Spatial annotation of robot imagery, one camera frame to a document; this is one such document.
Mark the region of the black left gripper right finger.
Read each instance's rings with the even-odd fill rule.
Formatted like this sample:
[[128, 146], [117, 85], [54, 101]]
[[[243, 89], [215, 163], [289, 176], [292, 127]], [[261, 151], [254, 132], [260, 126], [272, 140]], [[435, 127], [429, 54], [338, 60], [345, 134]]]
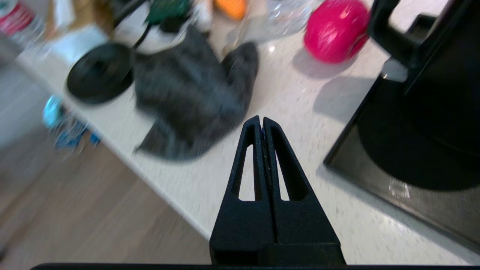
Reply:
[[268, 265], [346, 265], [329, 219], [281, 126], [264, 118], [274, 243], [262, 249]]

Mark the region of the blue plastic bag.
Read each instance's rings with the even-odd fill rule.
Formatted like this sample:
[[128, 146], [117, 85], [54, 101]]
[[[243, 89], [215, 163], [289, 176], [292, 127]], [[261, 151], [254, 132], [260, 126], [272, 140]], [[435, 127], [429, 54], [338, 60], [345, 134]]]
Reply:
[[59, 97], [51, 95], [43, 108], [42, 123], [47, 128], [53, 140], [55, 149], [76, 152], [85, 135], [89, 134], [88, 142], [97, 147], [101, 138], [90, 130], [89, 123], [80, 120], [71, 113]]

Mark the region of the water bottle red label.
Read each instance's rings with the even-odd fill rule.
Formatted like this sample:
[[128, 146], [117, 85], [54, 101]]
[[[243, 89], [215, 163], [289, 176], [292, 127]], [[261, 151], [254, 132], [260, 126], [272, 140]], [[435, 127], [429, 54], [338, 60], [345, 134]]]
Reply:
[[23, 0], [0, 0], [0, 34], [21, 48], [44, 41], [46, 24]]

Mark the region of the yellow toy corn cob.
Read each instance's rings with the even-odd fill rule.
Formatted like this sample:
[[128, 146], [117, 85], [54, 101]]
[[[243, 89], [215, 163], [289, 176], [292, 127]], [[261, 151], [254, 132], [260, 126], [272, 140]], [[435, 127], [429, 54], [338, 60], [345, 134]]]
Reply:
[[236, 21], [245, 17], [248, 7], [246, 0], [214, 0], [214, 5], [228, 18]]

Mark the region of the red toy apple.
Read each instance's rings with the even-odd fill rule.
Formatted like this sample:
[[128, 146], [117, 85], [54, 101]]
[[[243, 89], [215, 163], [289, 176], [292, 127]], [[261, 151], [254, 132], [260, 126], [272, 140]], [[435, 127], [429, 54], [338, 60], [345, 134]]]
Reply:
[[304, 48], [322, 63], [347, 62], [369, 40], [370, 17], [362, 0], [324, 0], [307, 21]]

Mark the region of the grey fluffy towel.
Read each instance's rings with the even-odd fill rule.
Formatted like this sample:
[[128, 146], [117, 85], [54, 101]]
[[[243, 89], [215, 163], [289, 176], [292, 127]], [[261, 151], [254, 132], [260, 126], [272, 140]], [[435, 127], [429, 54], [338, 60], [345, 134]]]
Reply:
[[178, 45], [132, 61], [136, 108], [154, 120], [136, 150], [171, 161], [202, 156], [243, 122], [260, 65], [253, 42], [218, 60], [194, 26]]

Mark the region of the black round kettle base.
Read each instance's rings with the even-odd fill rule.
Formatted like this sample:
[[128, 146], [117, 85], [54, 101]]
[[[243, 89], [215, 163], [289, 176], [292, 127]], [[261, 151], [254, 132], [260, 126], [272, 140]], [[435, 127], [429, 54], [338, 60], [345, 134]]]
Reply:
[[131, 47], [108, 42], [82, 56], [67, 76], [67, 92], [88, 105], [106, 103], [123, 94], [134, 82], [133, 52], [146, 39], [151, 27], [148, 22], [142, 36]]

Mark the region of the water bottle mountain logo label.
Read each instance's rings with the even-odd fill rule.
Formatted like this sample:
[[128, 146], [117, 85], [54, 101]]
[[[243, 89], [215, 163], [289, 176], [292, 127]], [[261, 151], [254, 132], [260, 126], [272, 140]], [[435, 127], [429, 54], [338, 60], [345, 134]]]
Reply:
[[251, 0], [247, 18], [238, 30], [238, 39], [257, 44], [274, 41], [305, 28], [321, 0]]

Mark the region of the black electric kettle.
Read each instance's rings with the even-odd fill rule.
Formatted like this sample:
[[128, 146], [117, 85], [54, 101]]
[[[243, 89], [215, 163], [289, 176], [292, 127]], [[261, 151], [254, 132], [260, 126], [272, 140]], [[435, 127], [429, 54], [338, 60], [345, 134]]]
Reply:
[[375, 0], [369, 33], [407, 68], [380, 87], [358, 121], [370, 158], [413, 186], [480, 185], [480, 0], [449, 0], [424, 40], [389, 24], [399, 0]]

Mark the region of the black serving tray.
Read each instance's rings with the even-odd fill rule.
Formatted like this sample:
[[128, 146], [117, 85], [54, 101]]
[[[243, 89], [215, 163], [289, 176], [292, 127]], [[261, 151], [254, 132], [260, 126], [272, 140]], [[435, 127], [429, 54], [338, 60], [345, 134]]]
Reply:
[[[403, 34], [423, 41], [436, 19], [420, 14]], [[377, 77], [324, 162], [357, 186], [480, 254], [480, 185], [461, 190], [413, 186], [381, 169], [362, 145], [358, 121], [372, 95], [380, 87], [399, 87], [401, 83]]]

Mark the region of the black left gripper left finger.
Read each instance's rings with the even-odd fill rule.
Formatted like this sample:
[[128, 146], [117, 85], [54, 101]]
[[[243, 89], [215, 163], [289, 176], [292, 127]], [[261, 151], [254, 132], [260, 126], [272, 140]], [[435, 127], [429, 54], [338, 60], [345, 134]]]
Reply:
[[[247, 148], [253, 147], [254, 201], [239, 199]], [[274, 243], [267, 187], [263, 133], [259, 116], [248, 119], [240, 133], [230, 177], [209, 240], [213, 265], [258, 265], [258, 250]]]

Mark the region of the small white tag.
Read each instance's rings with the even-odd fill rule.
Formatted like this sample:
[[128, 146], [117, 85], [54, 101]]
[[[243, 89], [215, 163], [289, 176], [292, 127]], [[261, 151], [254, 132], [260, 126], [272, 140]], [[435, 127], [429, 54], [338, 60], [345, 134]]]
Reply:
[[408, 69], [398, 60], [390, 58], [383, 64], [379, 75], [383, 79], [403, 83], [408, 78]]

